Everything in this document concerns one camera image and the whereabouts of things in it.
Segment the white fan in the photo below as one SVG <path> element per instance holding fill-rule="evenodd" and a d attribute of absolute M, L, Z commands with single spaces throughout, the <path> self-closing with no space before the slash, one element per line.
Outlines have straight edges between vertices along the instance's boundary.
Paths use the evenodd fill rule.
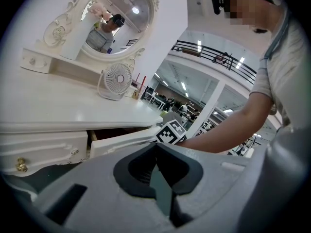
<path fill-rule="evenodd" d="M 100 92 L 100 83 L 104 76 L 104 88 L 107 91 Z M 97 85 L 97 91 L 100 96 L 112 99 L 120 100 L 126 93 L 132 83 L 132 73 L 127 65 L 117 63 L 109 67 L 105 72 L 102 71 L 100 79 Z"/>

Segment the person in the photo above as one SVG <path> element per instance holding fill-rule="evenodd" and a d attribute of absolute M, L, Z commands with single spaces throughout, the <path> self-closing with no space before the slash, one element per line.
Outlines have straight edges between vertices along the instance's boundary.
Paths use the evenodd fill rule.
<path fill-rule="evenodd" d="M 98 52 L 107 53 L 114 41 L 112 31 L 122 27 L 124 22 L 124 17 L 116 14 L 107 23 L 100 23 L 97 28 L 94 26 L 88 34 L 86 43 Z"/>
<path fill-rule="evenodd" d="M 213 153 L 246 141 L 263 126 L 268 115 L 275 115 L 277 110 L 283 124 L 278 134 L 290 130 L 291 122 L 277 96 L 278 89 L 299 67 L 310 66 L 308 40 L 284 4 L 275 5 L 273 0 L 224 0 L 223 8 L 227 16 L 250 25 L 256 33 L 270 31 L 272 41 L 260 60 L 246 105 L 209 132 L 179 143 L 186 148 Z"/>
<path fill-rule="evenodd" d="M 185 124 L 185 130 L 188 130 L 191 125 L 194 123 L 194 121 L 198 118 L 199 110 L 195 109 L 194 113 L 190 116 L 190 119 Z"/>
<path fill-rule="evenodd" d="M 168 101 L 165 103 L 163 110 L 164 111 L 169 111 L 170 108 L 174 106 L 175 99 L 172 97 L 171 99 L 168 99 Z"/>
<path fill-rule="evenodd" d="M 215 63 L 217 60 L 219 60 L 220 62 L 222 61 L 223 64 L 224 64 L 224 63 L 226 63 L 226 61 L 227 61 L 224 57 L 227 56 L 227 55 L 228 55 L 227 52 L 222 53 L 220 56 L 219 56 L 219 55 L 216 55 L 216 57 L 213 59 L 212 62 Z"/>
<path fill-rule="evenodd" d="M 188 110 L 188 103 L 183 104 L 182 106 L 179 107 L 178 111 L 180 111 L 180 116 L 182 117 L 184 113 L 187 113 Z"/>

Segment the black metal railing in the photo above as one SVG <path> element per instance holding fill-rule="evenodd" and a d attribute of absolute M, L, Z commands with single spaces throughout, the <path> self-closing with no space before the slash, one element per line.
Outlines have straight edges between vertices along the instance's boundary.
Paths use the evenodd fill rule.
<path fill-rule="evenodd" d="M 131 46 L 131 45 L 133 45 L 135 42 L 137 42 L 137 39 L 129 40 L 128 43 L 126 44 L 126 46 Z"/>
<path fill-rule="evenodd" d="M 172 47 L 173 51 L 180 51 L 183 53 L 191 54 L 199 58 L 208 59 L 214 63 L 217 63 L 229 71 L 233 71 L 240 75 L 242 78 L 254 84 L 256 72 L 244 63 L 229 54 L 218 51 L 207 46 L 198 45 L 192 42 L 177 40 L 176 44 Z"/>

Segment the brass knob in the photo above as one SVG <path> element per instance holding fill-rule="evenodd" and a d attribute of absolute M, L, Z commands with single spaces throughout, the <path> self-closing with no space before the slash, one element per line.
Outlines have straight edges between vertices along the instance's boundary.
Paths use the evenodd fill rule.
<path fill-rule="evenodd" d="M 20 172 L 27 172 L 28 168 L 25 165 L 25 159 L 24 158 L 18 158 L 17 162 L 18 162 L 18 164 L 16 165 L 16 169 Z"/>

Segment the person's arm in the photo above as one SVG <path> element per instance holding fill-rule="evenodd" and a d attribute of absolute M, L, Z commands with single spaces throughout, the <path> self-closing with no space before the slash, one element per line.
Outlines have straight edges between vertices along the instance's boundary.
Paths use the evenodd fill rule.
<path fill-rule="evenodd" d="M 219 153 L 241 144 L 265 123 L 273 101 L 262 93 L 252 93 L 246 105 L 214 129 L 178 143 L 179 146 Z"/>

